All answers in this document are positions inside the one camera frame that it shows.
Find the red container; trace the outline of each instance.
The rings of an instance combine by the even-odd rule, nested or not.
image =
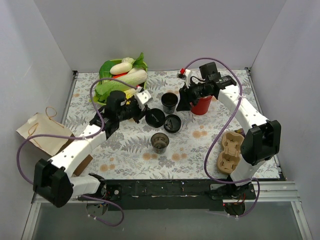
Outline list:
[[[195,115],[204,115],[208,112],[212,96],[200,98],[198,104],[191,108],[191,112]]]

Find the gray wall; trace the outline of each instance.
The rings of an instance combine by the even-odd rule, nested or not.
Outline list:
[[[252,67],[263,113],[282,125],[279,160],[320,238],[320,1],[287,0]]]
[[[46,106],[61,118],[72,71],[33,0],[0,0],[0,239],[20,239],[33,196],[19,175],[15,131]],[[33,179],[38,151],[22,151],[25,173]]]
[[[151,70],[215,57],[252,66],[286,0],[34,0],[73,70],[137,57]]]

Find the black cup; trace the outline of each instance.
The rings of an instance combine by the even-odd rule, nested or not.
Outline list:
[[[167,92],[162,95],[161,102],[163,105],[163,111],[166,114],[173,114],[178,103],[178,97],[172,92]]]

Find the green bowl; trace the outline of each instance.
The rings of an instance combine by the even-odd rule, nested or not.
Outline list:
[[[114,62],[115,64],[120,64],[121,63],[121,61],[122,61],[122,59],[113,59],[113,60],[110,60],[111,62]],[[143,87],[144,89],[146,89],[146,87],[147,87],[147,81],[145,81],[145,82],[143,82],[143,83],[141,83],[141,84],[139,84],[141,87]],[[97,103],[97,104],[100,104],[100,105],[102,105],[102,106],[104,106],[104,105],[106,105],[106,103],[104,103],[104,102],[99,102],[99,101],[96,101],[95,103]]]

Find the leaf pattern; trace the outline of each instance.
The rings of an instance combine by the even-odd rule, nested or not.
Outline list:
[[[221,69],[221,75],[229,75]],[[257,109],[257,103],[245,70],[235,70],[243,86],[243,94]],[[198,70],[193,74],[201,77]],[[99,78],[99,73],[79,73],[67,113],[65,125],[78,136],[94,117],[95,110],[89,101],[91,84]],[[150,108],[162,109],[163,93],[173,92],[179,96],[183,81],[177,79],[177,71],[149,71],[146,88],[151,92]],[[133,120],[120,123],[119,129],[91,153],[93,160],[81,174],[96,173],[106,179],[207,179],[204,172],[204,159],[213,139],[227,122],[231,112],[219,101],[212,100],[209,111],[202,116],[192,112],[175,112],[181,118],[181,130],[166,133],[163,127],[153,128],[142,119],[140,124]],[[240,129],[233,120],[228,130]],[[166,152],[157,155],[153,152],[150,138],[162,132],[169,137]],[[226,178],[218,172],[216,161],[222,151],[221,140],[209,155],[207,169],[216,178]],[[257,178],[278,178],[279,173],[274,160],[267,161],[256,172]]]

